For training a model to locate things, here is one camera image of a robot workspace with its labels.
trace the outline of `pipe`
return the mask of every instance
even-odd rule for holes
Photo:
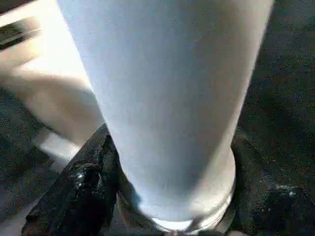
[[[166,230],[214,227],[273,1],[59,2],[130,183],[122,197]]]

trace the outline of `black plastic part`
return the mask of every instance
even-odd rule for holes
[[[309,190],[279,183],[261,163],[269,160],[272,165],[273,158],[261,156],[239,130],[232,149],[237,169],[237,220],[241,226],[237,229],[250,235],[314,235],[315,205]]]
[[[104,124],[27,215],[22,235],[92,236],[109,227],[118,190],[118,155]]]

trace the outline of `white cylinder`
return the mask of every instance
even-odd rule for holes
[[[166,228],[208,215],[216,224],[272,0],[60,5],[132,186],[123,197]]]

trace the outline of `white pipe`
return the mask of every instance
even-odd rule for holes
[[[212,227],[229,204],[230,143],[272,2],[60,0],[133,186],[123,196],[162,227],[215,215]]]

